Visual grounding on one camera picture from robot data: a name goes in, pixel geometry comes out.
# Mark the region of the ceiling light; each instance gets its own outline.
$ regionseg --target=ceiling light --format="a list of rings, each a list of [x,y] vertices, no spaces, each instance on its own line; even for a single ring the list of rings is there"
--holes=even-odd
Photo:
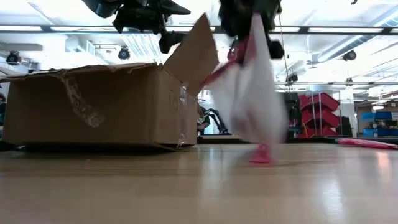
[[[39,26],[0,26],[0,31],[43,31]]]
[[[276,85],[286,85],[288,82],[274,82]],[[327,85],[327,82],[295,82],[294,85]]]
[[[169,32],[190,32],[193,26],[166,26],[166,30]],[[210,30],[214,32],[216,27],[210,27]]]
[[[51,26],[51,29],[60,32],[117,32],[114,27],[109,26]]]
[[[273,32],[298,32],[299,27],[276,27]]]
[[[73,18],[71,15],[91,14],[86,4],[81,0],[53,1],[53,0],[28,0],[35,4],[45,16],[54,18]]]
[[[373,106],[373,109],[374,110],[381,110],[381,109],[384,109],[384,107],[383,106]]]
[[[349,32],[349,33],[378,33],[381,32],[383,28],[378,27],[312,27],[309,28],[309,32],[332,32],[332,33],[342,33],[342,32]]]
[[[383,104],[383,103],[387,103],[387,100],[379,100],[377,102],[372,103],[373,105],[379,105],[379,104]]]

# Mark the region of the pink object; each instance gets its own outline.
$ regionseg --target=pink object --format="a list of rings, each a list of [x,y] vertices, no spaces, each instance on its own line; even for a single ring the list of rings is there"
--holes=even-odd
[[[246,46],[245,40],[237,45],[242,50],[236,52],[236,60],[208,75],[204,85],[211,91],[214,105],[231,133],[246,142],[266,142],[273,152],[272,147],[285,140],[286,109],[275,92],[264,24],[259,14],[253,15],[251,25]]]
[[[250,162],[252,162],[252,163],[270,163],[271,159],[269,156],[268,146],[266,146],[264,144],[258,145]]]
[[[370,147],[375,149],[398,149],[398,146],[395,144],[388,144],[384,142],[377,142],[377,141],[370,141],[363,139],[343,138],[343,139],[337,139],[337,143],[348,146],[361,146],[361,147]]]
[[[225,71],[227,71],[227,69],[237,64],[239,60],[244,58],[248,42],[249,42],[249,37],[246,37],[237,46],[234,47],[233,54],[231,53],[230,55],[230,53],[228,52],[228,62],[219,69],[217,69],[216,71],[214,71],[212,74],[208,75],[205,81],[203,81],[203,87],[219,79],[219,77],[225,74]]]

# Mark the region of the ceiling beam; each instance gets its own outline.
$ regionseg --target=ceiling beam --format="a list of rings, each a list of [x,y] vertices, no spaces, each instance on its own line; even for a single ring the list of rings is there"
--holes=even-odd
[[[43,46],[40,44],[8,44],[8,43],[0,43],[0,50],[3,51],[43,51]]]
[[[167,26],[166,29],[187,33],[192,26]],[[210,27],[214,34],[224,34],[220,26]],[[118,34],[113,26],[50,26],[0,25],[3,34]],[[124,34],[140,34],[137,29],[125,28]],[[277,26],[270,34],[286,35],[398,35],[398,28],[350,26]]]

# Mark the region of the fluorescent light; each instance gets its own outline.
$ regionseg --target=fluorescent light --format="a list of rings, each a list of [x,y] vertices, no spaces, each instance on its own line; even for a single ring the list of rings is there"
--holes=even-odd
[[[293,84],[293,85],[327,85],[327,82],[293,82],[293,83],[288,83],[288,82],[274,82],[276,85],[287,85],[287,84]]]
[[[340,33],[340,32],[351,32],[351,33],[365,33],[365,32],[370,32],[370,33],[379,33],[383,30],[383,28],[372,28],[372,27],[367,27],[367,28],[362,28],[362,27],[355,27],[355,28],[345,28],[345,27],[312,27],[309,28],[309,32],[333,32],[333,33]]]
[[[166,26],[166,30],[171,32],[190,32],[193,26]],[[215,27],[210,27],[210,30],[214,32],[216,30]]]
[[[114,27],[109,26],[95,26],[95,27],[85,27],[85,26],[51,26],[51,29],[54,31],[61,31],[61,32],[116,32],[117,30]]]
[[[372,99],[367,99],[367,100],[365,100],[365,99],[355,99],[355,100],[353,100],[353,101],[355,101],[355,102],[361,102],[361,101],[368,101],[368,102],[375,102],[375,103],[372,103],[372,104],[376,104],[376,103],[378,103],[378,101],[379,100],[372,100]]]
[[[51,1],[51,0],[28,0],[37,6],[37,9],[45,16],[54,18],[74,18],[73,15],[85,15],[92,13],[85,3],[80,0]]]
[[[372,104],[373,104],[373,105],[378,105],[378,104],[387,103],[387,102],[388,102],[388,100],[379,100],[379,101],[374,102],[374,103],[372,103]]]
[[[0,31],[43,31],[39,26],[0,26]]]
[[[298,32],[299,27],[276,27],[273,32]]]
[[[278,89],[278,90],[275,90],[275,92],[277,92],[277,93],[288,93],[288,92],[296,93],[296,92],[303,92],[303,91],[305,91],[305,89],[296,89],[296,90]]]
[[[384,107],[383,106],[373,106],[373,109],[374,110],[381,110],[381,109],[384,109]]]
[[[374,24],[373,26],[383,26],[385,23],[388,21],[395,19],[398,16],[398,11],[395,11],[395,13],[392,13],[390,16],[385,17],[382,21]]]

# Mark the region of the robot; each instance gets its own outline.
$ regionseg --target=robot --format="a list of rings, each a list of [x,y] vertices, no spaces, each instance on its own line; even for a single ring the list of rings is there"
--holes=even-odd
[[[171,15],[189,15],[188,9],[172,0],[82,0],[87,7],[102,18],[116,18],[113,22],[116,30],[122,33],[123,28],[138,29],[141,32],[152,31],[161,34],[160,51],[167,54],[171,46],[181,43],[185,34],[168,32],[165,23]],[[251,17],[259,13],[266,33],[275,27],[274,19],[282,12],[281,0],[220,0],[219,17],[221,28],[238,42],[249,35]],[[268,34],[267,43],[271,58],[282,58],[284,50],[278,41],[271,41]]]

